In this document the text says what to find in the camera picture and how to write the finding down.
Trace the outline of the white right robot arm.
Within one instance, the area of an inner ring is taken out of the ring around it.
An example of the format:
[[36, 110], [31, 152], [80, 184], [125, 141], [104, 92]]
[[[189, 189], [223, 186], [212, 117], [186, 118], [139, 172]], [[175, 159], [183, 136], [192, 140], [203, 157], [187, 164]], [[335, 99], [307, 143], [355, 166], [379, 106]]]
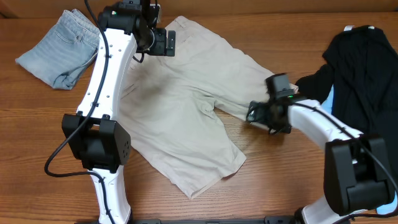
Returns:
[[293, 216], [267, 217], [265, 223], [351, 223], [357, 217], [397, 216], [397, 184], [383, 138], [349, 127], [317, 100], [297, 94], [284, 73], [264, 83], [269, 100], [252, 101], [247, 122], [265, 126], [270, 135], [298, 129], [325, 153], [323, 197]]

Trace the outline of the beige khaki shorts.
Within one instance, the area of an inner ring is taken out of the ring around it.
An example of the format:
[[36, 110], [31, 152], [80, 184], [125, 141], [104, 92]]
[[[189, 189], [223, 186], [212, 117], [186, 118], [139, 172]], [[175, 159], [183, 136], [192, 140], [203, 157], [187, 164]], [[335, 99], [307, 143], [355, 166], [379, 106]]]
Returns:
[[183, 16], [173, 57], [131, 62], [124, 76], [119, 121], [131, 144], [188, 198], [237, 172], [246, 156], [215, 113], [245, 119], [252, 101], [267, 101], [260, 66], [224, 38]]

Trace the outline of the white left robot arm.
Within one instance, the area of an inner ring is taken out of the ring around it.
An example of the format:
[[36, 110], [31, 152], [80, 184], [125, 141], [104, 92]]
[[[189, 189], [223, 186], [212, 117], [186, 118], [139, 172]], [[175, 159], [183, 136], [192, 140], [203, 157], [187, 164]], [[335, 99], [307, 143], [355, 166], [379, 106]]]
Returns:
[[157, 1], [120, 1], [103, 9], [96, 17], [99, 44], [88, 89], [76, 113], [62, 120], [82, 174], [90, 175], [94, 183], [98, 223], [132, 223], [124, 184], [131, 137], [118, 122], [119, 103], [131, 61], [142, 63], [145, 55], [175, 55], [176, 33], [158, 28], [160, 17]]

